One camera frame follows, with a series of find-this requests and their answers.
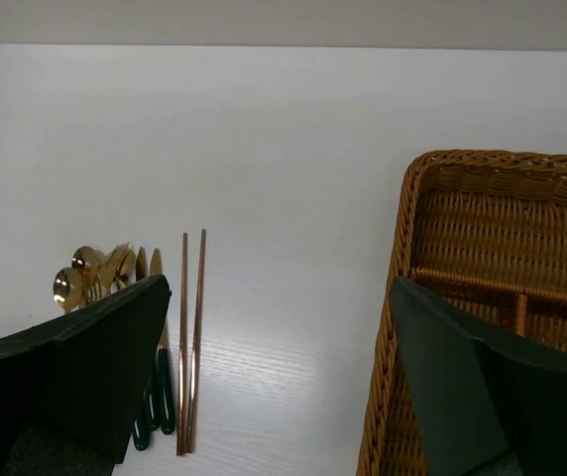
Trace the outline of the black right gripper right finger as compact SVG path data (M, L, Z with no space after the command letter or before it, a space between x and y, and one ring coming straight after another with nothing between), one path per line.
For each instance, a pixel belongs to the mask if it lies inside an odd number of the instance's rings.
M567 475L567 353L398 277L398 353L432 475Z

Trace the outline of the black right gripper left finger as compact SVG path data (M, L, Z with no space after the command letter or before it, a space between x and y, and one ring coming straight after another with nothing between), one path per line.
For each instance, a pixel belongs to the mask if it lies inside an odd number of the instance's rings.
M0 475L110 475L123 462L170 303L151 275L0 338Z

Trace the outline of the gold spoon green handle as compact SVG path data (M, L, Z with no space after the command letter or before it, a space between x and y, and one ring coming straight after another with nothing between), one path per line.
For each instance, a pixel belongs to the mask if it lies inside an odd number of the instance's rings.
M91 288L98 276L99 258L95 250L89 246L79 247L71 259L72 266L77 269L85 282Z
M66 267L59 270L53 283L55 302L65 313L74 310L83 296L83 280L79 271Z

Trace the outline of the gold fork green handle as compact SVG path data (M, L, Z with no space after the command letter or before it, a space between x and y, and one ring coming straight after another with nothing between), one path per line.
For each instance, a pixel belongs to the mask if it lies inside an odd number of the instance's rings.
M134 264L134 252L128 243L119 245L114 254L114 279L117 290L129 285L129 273Z
M99 298L111 294L116 270L128 250L127 244L117 245L104 259L97 272L97 292Z

